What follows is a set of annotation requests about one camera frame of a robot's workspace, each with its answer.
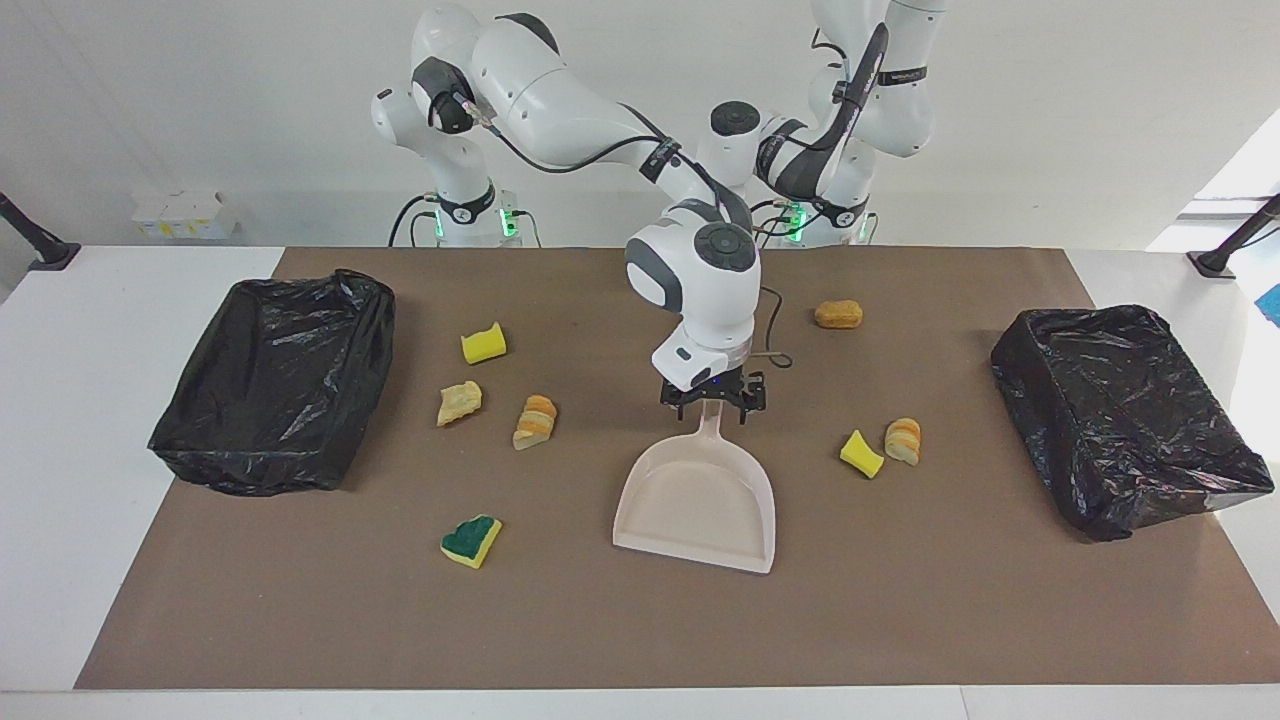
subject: black metal pole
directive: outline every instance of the black metal pole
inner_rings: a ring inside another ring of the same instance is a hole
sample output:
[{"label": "black metal pole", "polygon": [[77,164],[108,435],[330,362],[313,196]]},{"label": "black metal pole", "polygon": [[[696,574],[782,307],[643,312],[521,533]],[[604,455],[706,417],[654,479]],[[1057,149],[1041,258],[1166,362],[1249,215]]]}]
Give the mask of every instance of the black metal pole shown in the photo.
[{"label": "black metal pole", "polygon": [[0,192],[0,217],[27,238],[40,255],[40,260],[31,264],[32,270],[61,270],[79,252],[78,242],[63,242],[54,233],[37,225],[3,192]]},{"label": "black metal pole", "polygon": [[1231,279],[1235,275],[1226,269],[1226,260],[1277,217],[1280,217],[1280,193],[1267,200],[1257,213],[1249,215],[1249,219],[1228,236],[1222,245],[1208,252],[1188,252],[1187,256],[1192,259],[1192,265],[1196,265],[1199,274],[1206,278]]}]

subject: dustpan handle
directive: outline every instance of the dustpan handle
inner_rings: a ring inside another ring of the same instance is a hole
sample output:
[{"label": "dustpan handle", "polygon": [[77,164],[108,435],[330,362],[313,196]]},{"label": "dustpan handle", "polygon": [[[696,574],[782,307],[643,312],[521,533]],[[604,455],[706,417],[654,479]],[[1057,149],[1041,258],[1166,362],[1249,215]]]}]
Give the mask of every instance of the dustpan handle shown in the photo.
[{"label": "dustpan handle", "polygon": [[703,416],[698,421],[698,434],[719,437],[719,416],[723,406],[723,400],[703,400]]}]

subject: trash bag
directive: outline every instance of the trash bag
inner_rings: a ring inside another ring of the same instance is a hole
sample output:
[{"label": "trash bag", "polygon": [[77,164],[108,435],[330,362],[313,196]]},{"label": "trash bag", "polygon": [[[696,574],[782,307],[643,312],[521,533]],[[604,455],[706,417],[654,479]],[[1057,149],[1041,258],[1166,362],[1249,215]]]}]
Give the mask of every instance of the trash bag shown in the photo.
[{"label": "trash bag", "polygon": [[996,384],[1059,512],[1096,541],[1274,489],[1166,323],[1139,305],[1027,310]]},{"label": "trash bag", "polygon": [[396,296],[352,270],[232,286],[147,447],[241,496],[334,489],[392,363]]}]

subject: white table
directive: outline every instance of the white table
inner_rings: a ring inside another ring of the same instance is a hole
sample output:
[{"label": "white table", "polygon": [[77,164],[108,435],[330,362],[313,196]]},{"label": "white table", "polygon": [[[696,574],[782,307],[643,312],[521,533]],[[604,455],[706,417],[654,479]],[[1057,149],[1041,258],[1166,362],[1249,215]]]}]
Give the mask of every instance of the white table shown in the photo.
[{"label": "white table", "polygon": [[[0,717],[1276,717],[1280,685],[73,692],[172,475],[146,450],[227,288],[279,249],[86,247],[0,305]],[[1280,475],[1280,329],[1178,255],[1073,251],[1100,306],[1160,311]],[[1221,523],[1272,614],[1280,498]]]}]

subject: yellow sponge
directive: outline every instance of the yellow sponge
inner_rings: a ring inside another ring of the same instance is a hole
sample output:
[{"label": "yellow sponge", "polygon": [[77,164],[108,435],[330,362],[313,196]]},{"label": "yellow sponge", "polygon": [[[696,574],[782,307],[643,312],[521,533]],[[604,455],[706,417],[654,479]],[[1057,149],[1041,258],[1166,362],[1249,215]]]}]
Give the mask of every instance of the yellow sponge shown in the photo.
[{"label": "yellow sponge", "polygon": [[467,365],[475,365],[490,357],[507,354],[507,338],[502,334],[502,325],[494,323],[492,328],[468,334],[462,338],[462,356]]},{"label": "yellow sponge", "polygon": [[867,446],[863,433],[858,430],[854,430],[845,447],[840,448],[840,459],[861,470],[868,478],[874,478],[876,473],[879,473],[881,465],[884,464],[884,459]]},{"label": "yellow sponge", "polygon": [[440,552],[454,562],[479,570],[500,529],[502,520],[476,515],[440,539]]}]

